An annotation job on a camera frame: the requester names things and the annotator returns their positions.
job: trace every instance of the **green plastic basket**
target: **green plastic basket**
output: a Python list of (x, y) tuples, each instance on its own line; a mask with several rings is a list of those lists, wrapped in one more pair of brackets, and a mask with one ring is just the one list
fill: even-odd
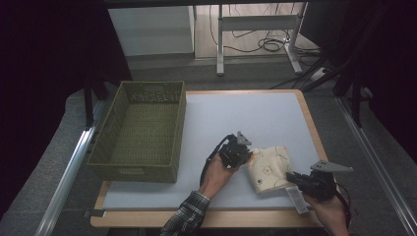
[(88, 166), (102, 180), (176, 182), (186, 103), (184, 82), (122, 82)]

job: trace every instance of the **gray floor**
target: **gray floor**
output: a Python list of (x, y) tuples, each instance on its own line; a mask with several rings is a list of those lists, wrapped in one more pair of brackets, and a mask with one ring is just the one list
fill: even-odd
[[(135, 81), (183, 80), (187, 90), (269, 89), (294, 78), (286, 56), (227, 59), (223, 77), (215, 75), (214, 60), (196, 61), (189, 55), (136, 57), (128, 60)], [(285, 84), (279, 89), (290, 89), (292, 85)], [(348, 189), (352, 198), (353, 219), (350, 232), (362, 236), (407, 235), (331, 93), (333, 85), (334, 81), (330, 81), (305, 93), (305, 96), (329, 160), (352, 166), (355, 170), (353, 174), (336, 174), (338, 182)], [(112, 93), (116, 90), (112, 85), (108, 87)], [(363, 103), (361, 107), (364, 132), (399, 192), (416, 213), (417, 186), (413, 181), (417, 177), (417, 166), (375, 118), (367, 104)], [(66, 114), (50, 146), (0, 222), (0, 235), (34, 234), (84, 125), (84, 94), (79, 91), (68, 98)], [(93, 208), (99, 188), (100, 181), (82, 165), (53, 235), (142, 234), (136, 229), (109, 230), (90, 226), (84, 213), (86, 209)], [(223, 235), (232, 234), (230, 231), (223, 232)]]

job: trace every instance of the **table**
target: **table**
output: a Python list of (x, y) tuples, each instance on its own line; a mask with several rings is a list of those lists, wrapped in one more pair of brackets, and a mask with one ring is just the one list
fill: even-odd
[[(265, 94), (291, 92), (297, 97), (308, 131), (311, 135), (317, 155), (321, 160), (327, 156), (317, 133), (307, 103), (301, 91), (288, 90), (216, 90), (188, 91), (187, 94)], [(111, 182), (105, 181), (101, 186), (94, 209), (103, 210), (103, 203)], [(176, 210), (107, 210), (104, 216), (92, 216), (91, 225), (95, 227), (162, 227)], [(202, 225), (205, 228), (238, 227), (322, 227), (316, 215), (309, 211), (298, 214), (295, 208), (283, 209), (209, 209)]]

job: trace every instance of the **hand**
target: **hand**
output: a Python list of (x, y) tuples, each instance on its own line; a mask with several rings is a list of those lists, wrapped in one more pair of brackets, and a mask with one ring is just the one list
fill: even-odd
[(330, 231), (332, 236), (349, 235), (346, 227), (344, 207), (337, 197), (333, 197), (331, 200), (325, 202), (319, 202), (304, 193), (303, 197), (316, 212), (317, 219)]
[(217, 153), (208, 166), (205, 180), (203, 181), (199, 192), (209, 199), (214, 198), (218, 191), (229, 182), (230, 177), (238, 170), (239, 167), (229, 169), (224, 167), (220, 155)]

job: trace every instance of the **sleeve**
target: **sleeve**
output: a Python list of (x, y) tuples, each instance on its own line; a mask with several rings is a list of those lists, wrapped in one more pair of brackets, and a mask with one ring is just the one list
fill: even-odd
[(161, 229), (161, 236), (191, 235), (203, 223), (206, 210), (209, 207), (209, 198), (198, 191), (193, 191), (178, 208), (177, 212), (169, 218)]

